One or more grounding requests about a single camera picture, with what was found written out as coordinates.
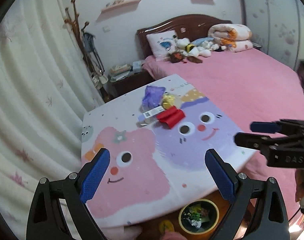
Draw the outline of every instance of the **socket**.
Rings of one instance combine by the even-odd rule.
[[[108,33],[109,31],[111,31],[110,26],[104,26],[104,27],[103,27],[103,31],[104,31],[105,33]]]

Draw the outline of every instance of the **pillow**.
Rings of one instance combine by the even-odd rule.
[[[213,38],[211,38],[211,37],[200,38],[200,39],[197,39],[197,40],[191,42],[191,44],[193,44],[195,46],[200,46],[204,41],[213,41]]]
[[[172,53],[176,50],[173,36],[176,36],[175,31],[147,35],[148,42],[156,61],[165,60],[168,53]]]

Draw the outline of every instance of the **purple bag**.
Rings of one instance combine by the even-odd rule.
[[[161,103],[162,96],[165,92],[165,87],[147,86],[145,88],[145,95],[142,100],[144,109],[153,109],[158,107]]]

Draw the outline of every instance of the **hand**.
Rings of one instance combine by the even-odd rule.
[[[304,185],[303,185],[302,170],[296,170],[295,171],[295,181],[296,181],[295,201],[299,202],[304,197]]]

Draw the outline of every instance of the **coat rack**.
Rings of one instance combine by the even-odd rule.
[[[73,3],[73,11],[74,11],[74,20],[72,20],[71,16],[70,16],[70,13],[69,13],[69,8],[66,7],[65,8],[65,13],[67,15],[67,18],[65,18],[65,23],[68,23],[71,28],[72,28],[72,32],[76,38],[76,42],[82,52],[82,55],[83,55],[83,61],[84,63],[87,65],[90,73],[95,73],[95,69],[94,69],[94,66],[93,66],[93,63],[90,59],[90,57],[88,56],[88,54],[86,53],[85,51],[85,48],[84,48],[84,45],[83,45],[83,42],[82,42],[82,39],[81,39],[81,32],[84,31],[84,29],[90,24],[89,22],[85,22],[84,23],[84,27],[81,29],[81,32],[80,32],[80,27],[79,27],[79,13],[76,12],[76,7],[75,7],[75,0],[71,0],[71,3]],[[102,98],[104,100],[104,102],[108,102],[108,101],[111,101],[112,98],[111,98],[111,95],[109,95],[105,88],[102,86],[100,88],[100,93],[102,94]]]

